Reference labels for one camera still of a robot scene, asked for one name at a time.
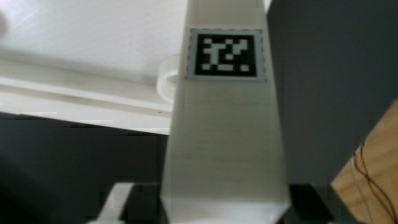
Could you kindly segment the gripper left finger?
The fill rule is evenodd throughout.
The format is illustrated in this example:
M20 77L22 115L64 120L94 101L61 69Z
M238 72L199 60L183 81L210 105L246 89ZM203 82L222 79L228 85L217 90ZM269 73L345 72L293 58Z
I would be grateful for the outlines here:
M121 214L134 186L134 183L114 184L98 218L87 224L126 224L121 220Z

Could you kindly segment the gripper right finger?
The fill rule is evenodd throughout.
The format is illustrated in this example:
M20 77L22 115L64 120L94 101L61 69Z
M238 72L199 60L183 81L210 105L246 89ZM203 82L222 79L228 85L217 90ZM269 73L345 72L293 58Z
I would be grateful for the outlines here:
M290 196L285 224L350 224L350 214L331 187L292 184Z

